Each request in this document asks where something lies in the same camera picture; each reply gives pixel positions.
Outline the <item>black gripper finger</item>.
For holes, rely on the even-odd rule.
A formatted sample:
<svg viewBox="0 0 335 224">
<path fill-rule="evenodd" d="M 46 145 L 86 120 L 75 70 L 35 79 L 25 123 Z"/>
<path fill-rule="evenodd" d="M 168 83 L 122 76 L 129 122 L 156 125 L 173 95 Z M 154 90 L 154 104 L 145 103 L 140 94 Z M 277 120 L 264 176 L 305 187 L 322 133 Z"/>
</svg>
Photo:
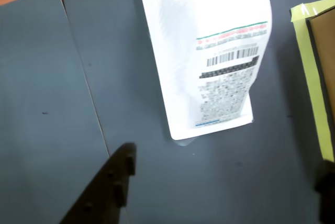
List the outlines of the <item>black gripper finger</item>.
<svg viewBox="0 0 335 224">
<path fill-rule="evenodd" d="M 60 223 L 119 223 L 120 211 L 127 206 L 129 179 L 136 174 L 136 153 L 134 143 L 121 145 Z"/>
<path fill-rule="evenodd" d="M 334 223 L 334 162 L 323 160 L 317 168 L 315 191 L 320 194 L 319 220 Z"/>
</svg>

